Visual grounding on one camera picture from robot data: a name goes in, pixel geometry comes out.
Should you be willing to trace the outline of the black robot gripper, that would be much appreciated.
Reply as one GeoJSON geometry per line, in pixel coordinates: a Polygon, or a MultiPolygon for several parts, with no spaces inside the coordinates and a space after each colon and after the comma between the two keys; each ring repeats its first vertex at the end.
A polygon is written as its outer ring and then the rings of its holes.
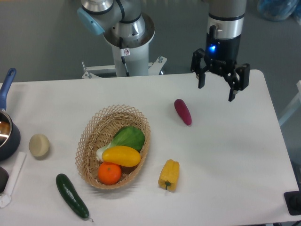
{"type": "Polygon", "coordinates": [[[199,89],[205,85],[207,70],[217,75],[225,75],[224,79],[230,86],[229,102],[249,85],[250,65],[235,65],[240,38],[241,35],[232,39],[215,39],[209,34],[206,35],[205,51],[201,48],[194,51],[190,66],[191,72],[198,78],[199,89]],[[205,61],[204,66],[201,65],[202,59],[205,61]]]}

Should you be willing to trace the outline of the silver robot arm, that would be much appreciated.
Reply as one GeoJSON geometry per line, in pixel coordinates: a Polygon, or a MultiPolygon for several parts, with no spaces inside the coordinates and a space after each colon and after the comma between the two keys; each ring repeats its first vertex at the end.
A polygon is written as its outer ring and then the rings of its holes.
{"type": "Polygon", "coordinates": [[[249,84],[250,65],[237,63],[246,5],[245,0],[82,0],[77,15],[110,45],[118,77],[153,74],[152,41],[161,43],[166,36],[164,50],[177,44],[187,52],[200,35],[206,46],[193,52],[187,68],[199,88],[206,72],[223,77],[232,101],[249,84]]]}

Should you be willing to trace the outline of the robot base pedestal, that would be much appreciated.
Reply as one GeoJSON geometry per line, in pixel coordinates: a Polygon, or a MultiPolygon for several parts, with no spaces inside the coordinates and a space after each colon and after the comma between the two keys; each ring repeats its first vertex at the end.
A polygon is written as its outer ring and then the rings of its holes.
{"type": "Polygon", "coordinates": [[[83,79],[95,79],[108,76],[133,77],[162,75],[167,58],[159,56],[154,62],[149,61],[148,43],[136,48],[119,48],[111,45],[113,65],[88,66],[82,63],[83,79]]]}

